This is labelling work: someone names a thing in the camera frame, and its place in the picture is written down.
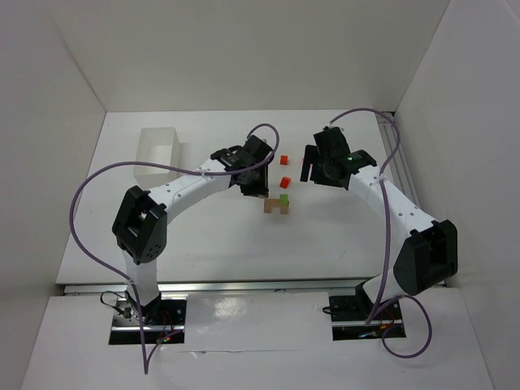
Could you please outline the green cube block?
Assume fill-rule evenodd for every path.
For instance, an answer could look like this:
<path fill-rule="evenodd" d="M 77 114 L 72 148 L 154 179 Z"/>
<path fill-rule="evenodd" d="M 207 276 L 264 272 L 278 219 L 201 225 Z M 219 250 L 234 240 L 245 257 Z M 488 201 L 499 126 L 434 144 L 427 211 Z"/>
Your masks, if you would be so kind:
<path fill-rule="evenodd" d="M 279 195 L 279 204 L 281 206 L 287 206 L 289 204 L 288 194 L 282 193 Z"/>

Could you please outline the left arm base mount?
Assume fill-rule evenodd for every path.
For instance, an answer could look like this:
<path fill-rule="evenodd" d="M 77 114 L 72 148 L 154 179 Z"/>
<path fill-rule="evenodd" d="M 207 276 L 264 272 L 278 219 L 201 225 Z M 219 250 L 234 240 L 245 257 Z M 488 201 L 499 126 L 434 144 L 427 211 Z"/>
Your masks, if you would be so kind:
<path fill-rule="evenodd" d="M 141 343 L 139 315 L 127 298 L 119 292 L 105 291 L 100 302 L 112 310 L 109 345 L 139 345 Z M 162 300 L 142 319 L 147 345 L 183 344 L 187 299 L 174 297 Z"/>

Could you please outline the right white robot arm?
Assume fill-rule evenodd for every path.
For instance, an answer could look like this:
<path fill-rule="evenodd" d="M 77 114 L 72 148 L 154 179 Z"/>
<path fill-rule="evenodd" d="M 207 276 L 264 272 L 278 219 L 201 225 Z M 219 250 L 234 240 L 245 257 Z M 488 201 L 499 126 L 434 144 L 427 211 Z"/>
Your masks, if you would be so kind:
<path fill-rule="evenodd" d="M 416 206 L 365 150 L 349 148 L 340 128 L 314 134 L 314 144 L 305 147 L 301 181 L 350 191 L 383 219 L 383 272 L 358 285 L 355 293 L 366 308 L 404 294 L 416 296 L 457 274 L 455 225 Z"/>

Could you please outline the long natural wood plank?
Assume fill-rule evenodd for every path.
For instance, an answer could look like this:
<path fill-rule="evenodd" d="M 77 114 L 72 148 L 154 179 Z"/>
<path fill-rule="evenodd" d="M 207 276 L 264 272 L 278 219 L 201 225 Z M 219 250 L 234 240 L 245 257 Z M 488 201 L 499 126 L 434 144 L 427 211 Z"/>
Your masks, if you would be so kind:
<path fill-rule="evenodd" d="M 264 200 L 264 207 L 265 206 L 272 206 L 273 208 L 280 208 L 280 200 L 279 198 L 267 198 Z"/>

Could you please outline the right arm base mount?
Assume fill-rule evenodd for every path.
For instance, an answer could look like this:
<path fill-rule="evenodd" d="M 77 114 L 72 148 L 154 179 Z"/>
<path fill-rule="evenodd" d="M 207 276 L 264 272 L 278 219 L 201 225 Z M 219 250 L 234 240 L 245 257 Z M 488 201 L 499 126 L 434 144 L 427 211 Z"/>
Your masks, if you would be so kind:
<path fill-rule="evenodd" d="M 366 308 L 354 295 L 336 295 L 328 298 L 322 312 L 331 320 L 332 339 L 375 340 L 387 332 L 387 338 L 405 338 L 405 326 L 398 303 L 379 312 L 369 325 L 365 324 L 370 308 Z"/>

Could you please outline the white perforated plastic box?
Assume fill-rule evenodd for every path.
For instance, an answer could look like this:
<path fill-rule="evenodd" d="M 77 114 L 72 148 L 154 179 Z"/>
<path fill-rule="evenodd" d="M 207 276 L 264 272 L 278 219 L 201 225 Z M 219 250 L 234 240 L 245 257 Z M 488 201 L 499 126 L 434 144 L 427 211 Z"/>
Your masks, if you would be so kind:
<path fill-rule="evenodd" d="M 175 128 L 142 128 L 136 160 L 170 167 L 180 167 L 180 141 Z M 175 180 L 177 171 L 135 166 L 133 176 L 143 189 L 151 189 Z"/>

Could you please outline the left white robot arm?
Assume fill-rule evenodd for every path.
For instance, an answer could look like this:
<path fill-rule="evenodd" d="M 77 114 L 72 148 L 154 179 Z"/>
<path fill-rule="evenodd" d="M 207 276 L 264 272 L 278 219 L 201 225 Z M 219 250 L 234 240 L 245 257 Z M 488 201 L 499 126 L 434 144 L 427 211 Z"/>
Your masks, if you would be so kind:
<path fill-rule="evenodd" d="M 167 247 L 168 225 L 191 206 L 233 186 L 245 196 L 267 197 L 272 154 L 264 140 L 251 135 L 243 145 L 214 152 L 193 175 L 146 190 L 136 185 L 124 194 L 112 232 L 130 278 L 125 296 L 144 322 L 162 304 L 157 259 Z"/>

